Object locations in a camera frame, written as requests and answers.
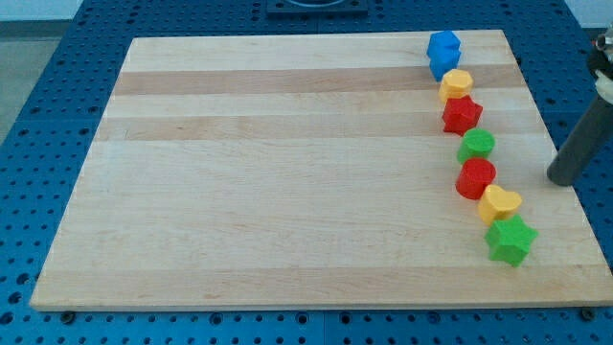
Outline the robot arm end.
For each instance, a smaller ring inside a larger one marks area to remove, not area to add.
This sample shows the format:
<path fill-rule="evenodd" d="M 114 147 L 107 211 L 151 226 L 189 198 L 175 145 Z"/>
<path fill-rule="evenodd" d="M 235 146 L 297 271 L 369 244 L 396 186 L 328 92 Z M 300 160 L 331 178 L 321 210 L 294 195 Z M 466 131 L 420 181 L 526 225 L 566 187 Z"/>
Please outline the robot arm end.
<path fill-rule="evenodd" d="M 587 66 L 595 78 L 597 92 L 608 103 L 612 103 L 612 27 L 598 34 Z"/>

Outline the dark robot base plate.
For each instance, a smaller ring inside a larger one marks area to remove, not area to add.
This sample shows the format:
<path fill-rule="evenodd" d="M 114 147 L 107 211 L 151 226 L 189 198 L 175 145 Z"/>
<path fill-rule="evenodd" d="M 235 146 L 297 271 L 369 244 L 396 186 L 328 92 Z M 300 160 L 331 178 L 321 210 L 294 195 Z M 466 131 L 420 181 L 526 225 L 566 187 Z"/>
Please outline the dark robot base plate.
<path fill-rule="evenodd" d="M 368 0 L 265 0 L 268 15 L 364 14 Z"/>

